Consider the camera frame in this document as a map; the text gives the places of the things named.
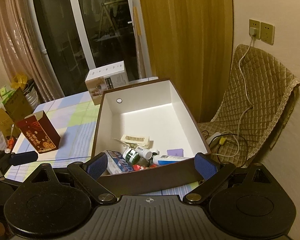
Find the brown paper bag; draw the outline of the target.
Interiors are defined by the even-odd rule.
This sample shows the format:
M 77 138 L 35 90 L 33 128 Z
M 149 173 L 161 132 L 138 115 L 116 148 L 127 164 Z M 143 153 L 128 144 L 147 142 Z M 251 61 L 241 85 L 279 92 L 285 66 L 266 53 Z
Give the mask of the brown paper bag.
M 0 102 L 0 130 L 7 138 L 11 135 L 11 128 L 14 124 L 12 135 L 16 138 L 20 135 L 17 122 L 23 120 L 33 112 L 23 91 L 18 88 L 12 96 L 5 102 Z

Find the beige wall socket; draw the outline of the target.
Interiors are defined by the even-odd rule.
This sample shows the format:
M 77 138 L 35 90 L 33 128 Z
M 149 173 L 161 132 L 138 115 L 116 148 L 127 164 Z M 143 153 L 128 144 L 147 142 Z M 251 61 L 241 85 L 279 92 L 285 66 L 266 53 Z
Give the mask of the beige wall socket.
M 260 39 L 269 45 L 274 44 L 275 26 L 269 23 L 261 22 Z

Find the red snack packet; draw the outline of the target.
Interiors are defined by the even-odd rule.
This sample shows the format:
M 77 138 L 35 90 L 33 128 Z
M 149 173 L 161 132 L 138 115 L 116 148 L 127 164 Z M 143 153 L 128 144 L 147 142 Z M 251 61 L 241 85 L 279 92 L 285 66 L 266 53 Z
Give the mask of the red snack packet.
M 157 165 L 151 164 L 151 165 L 143 166 L 143 165 L 135 164 L 132 167 L 133 167 L 134 171 L 141 171 L 141 170 L 146 170 L 146 169 L 150 169 L 150 168 L 156 168 Z

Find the white product box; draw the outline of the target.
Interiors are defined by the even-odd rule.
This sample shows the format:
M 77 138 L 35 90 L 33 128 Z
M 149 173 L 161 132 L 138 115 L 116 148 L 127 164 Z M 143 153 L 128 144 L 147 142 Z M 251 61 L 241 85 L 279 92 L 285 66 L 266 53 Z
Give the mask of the white product box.
M 91 69 L 85 84 L 94 105 L 99 105 L 105 91 L 129 85 L 124 61 Z

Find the cream white hair claw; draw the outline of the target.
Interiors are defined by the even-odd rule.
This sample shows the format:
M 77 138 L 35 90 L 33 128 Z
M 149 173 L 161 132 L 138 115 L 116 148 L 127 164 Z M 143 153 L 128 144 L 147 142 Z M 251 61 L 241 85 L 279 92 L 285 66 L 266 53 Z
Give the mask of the cream white hair claw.
M 136 135 L 126 135 L 124 134 L 121 139 L 121 142 L 124 142 L 125 144 L 129 145 L 130 147 L 149 147 L 149 136 L 136 136 Z

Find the quilted olive chair cover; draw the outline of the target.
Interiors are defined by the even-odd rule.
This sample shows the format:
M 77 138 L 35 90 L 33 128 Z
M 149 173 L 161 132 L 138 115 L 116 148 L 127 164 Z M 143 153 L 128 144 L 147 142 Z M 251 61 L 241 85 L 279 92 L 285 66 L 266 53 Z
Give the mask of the quilted olive chair cover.
M 212 160 L 237 167 L 253 160 L 265 143 L 273 147 L 291 115 L 300 82 L 270 53 L 239 44 L 228 87 L 210 122 L 198 126 L 226 138 L 212 147 Z

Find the brown cardboard storage box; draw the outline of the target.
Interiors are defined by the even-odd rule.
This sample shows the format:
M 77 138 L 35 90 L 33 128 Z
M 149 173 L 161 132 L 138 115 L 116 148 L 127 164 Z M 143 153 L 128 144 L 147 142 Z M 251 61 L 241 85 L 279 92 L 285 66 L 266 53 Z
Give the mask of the brown cardboard storage box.
M 143 194 L 202 180 L 194 167 L 196 153 L 210 149 L 190 110 L 169 79 L 128 85 L 104 93 L 95 129 L 93 155 L 123 151 L 123 135 L 149 137 L 150 147 L 165 154 L 183 149 L 187 158 L 175 164 L 106 175 L 98 182 L 116 196 Z

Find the red gold gift box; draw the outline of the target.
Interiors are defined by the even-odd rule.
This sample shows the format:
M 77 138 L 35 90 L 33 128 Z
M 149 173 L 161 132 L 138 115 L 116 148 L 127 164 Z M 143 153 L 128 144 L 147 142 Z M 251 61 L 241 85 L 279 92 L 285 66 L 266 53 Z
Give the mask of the red gold gift box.
M 17 127 L 39 154 L 59 148 L 61 137 L 43 110 L 18 121 Z

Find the orange brown curtain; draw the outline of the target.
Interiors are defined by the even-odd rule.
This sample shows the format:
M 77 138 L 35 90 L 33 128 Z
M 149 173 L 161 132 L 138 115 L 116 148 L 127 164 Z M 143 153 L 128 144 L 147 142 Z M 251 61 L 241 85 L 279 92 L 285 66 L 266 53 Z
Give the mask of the orange brown curtain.
M 210 121 L 228 85 L 233 0 L 140 0 L 151 69 L 168 78 L 197 122 Z

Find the small white bottle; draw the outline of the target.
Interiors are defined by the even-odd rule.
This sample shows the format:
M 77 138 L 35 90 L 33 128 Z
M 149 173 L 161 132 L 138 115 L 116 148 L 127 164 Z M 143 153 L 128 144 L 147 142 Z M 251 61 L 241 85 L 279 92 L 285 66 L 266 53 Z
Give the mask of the small white bottle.
M 142 146 L 137 146 L 135 149 L 136 153 L 138 153 L 141 157 L 143 157 L 144 159 L 151 159 L 153 153 L 147 149 L 147 148 L 144 148 Z

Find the purple cosmetic tube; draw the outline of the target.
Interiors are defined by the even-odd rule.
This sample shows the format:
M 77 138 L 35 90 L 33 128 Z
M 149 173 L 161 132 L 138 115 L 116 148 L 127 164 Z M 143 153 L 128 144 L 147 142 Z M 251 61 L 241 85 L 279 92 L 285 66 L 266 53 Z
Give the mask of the purple cosmetic tube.
M 182 148 L 167 150 L 167 155 L 174 157 L 183 157 L 184 150 Z

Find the dark green carded package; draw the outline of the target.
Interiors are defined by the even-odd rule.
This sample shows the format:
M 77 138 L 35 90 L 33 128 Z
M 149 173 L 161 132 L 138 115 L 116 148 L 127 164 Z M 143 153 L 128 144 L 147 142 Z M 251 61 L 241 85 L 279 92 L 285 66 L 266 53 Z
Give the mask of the dark green carded package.
M 132 148 L 128 147 L 122 154 L 123 159 L 131 165 L 135 165 L 140 160 L 140 155 Z

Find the pinkish curtain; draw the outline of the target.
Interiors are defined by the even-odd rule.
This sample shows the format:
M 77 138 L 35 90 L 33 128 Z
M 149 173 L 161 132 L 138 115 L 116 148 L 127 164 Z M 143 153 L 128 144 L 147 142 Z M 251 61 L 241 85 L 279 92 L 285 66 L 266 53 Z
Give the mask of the pinkish curtain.
M 45 102 L 64 96 L 39 48 L 27 0 L 0 0 L 0 57 L 8 78 L 34 79 Z

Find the wall socket with plug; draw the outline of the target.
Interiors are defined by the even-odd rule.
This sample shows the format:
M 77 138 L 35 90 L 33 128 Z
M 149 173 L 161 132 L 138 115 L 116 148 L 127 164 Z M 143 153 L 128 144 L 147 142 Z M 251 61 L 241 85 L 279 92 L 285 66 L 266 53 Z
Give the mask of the wall socket with plug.
M 261 22 L 257 20 L 250 19 L 249 20 L 249 35 L 251 37 L 256 38 L 257 40 L 260 39 L 261 35 Z

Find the white barcode tube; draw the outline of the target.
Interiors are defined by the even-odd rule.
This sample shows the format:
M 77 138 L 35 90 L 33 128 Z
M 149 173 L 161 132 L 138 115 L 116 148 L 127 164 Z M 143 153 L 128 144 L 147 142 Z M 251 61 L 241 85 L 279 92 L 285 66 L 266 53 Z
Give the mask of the white barcode tube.
M 180 161 L 187 160 L 187 157 L 179 157 L 172 155 L 154 155 L 152 158 L 152 163 L 158 166 L 178 163 Z

